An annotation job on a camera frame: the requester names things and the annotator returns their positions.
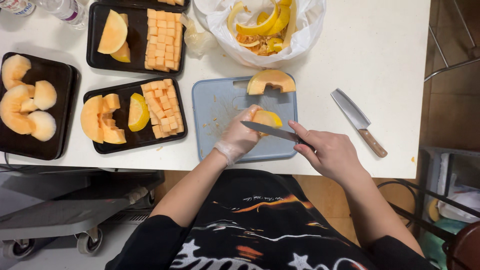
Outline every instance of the person's right hand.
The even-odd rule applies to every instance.
[[[360,164],[357,151],[347,135],[306,130],[302,125],[292,120],[288,121],[288,125],[300,138],[315,148],[316,153],[303,144],[297,144],[293,147],[321,175],[344,186],[349,179],[357,179],[359,174],[368,174]]]

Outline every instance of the plastic bottle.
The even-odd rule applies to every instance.
[[[85,12],[85,7],[76,0],[31,1],[76,29],[84,29],[87,26],[88,14]]]
[[[25,17],[33,12],[35,5],[29,0],[0,0],[0,8]]]

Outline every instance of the person's left hand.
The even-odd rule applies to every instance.
[[[214,147],[227,157],[227,165],[235,164],[246,153],[250,152],[260,140],[260,133],[244,126],[240,121],[251,121],[258,110],[258,105],[251,105],[235,116],[223,131],[221,139]]]

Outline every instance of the blue cutting board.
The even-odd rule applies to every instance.
[[[276,113],[283,123],[281,129],[294,132],[287,121],[298,120],[297,93],[280,93],[279,89],[267,86],[263,95],[249,96],[247,85],[251,77],[203,80],[193,85],[193,114],[200,160],[210,153],[230,120],[252,104]],[[295,142],[289,140],[266,136],[240,161],[292,157],[297,153],[293,150],[294,145]]]

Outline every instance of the wooden floor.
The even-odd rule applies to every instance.
[[[480,1],[457,0],[477,44],[480,44]],[[472,44],[452,0],[432,0],[430,25],[449,64],[468,59]],[[428,40],[425,75],[443,68],[443,60],[431,35]],[[447,71],[424,85],[420,145],[480,150],[480,62]],[[160,199],[188,172],[166,171],[165,182],[156,189]],[[357,243],[347,200],[342,188],[322,176],[294,175],[307,198],[328,222],[346,238]],[[374,178],[376,184],[391,179]],[[413,212],[410,192],[400,185],[380,190],[387,201]]]

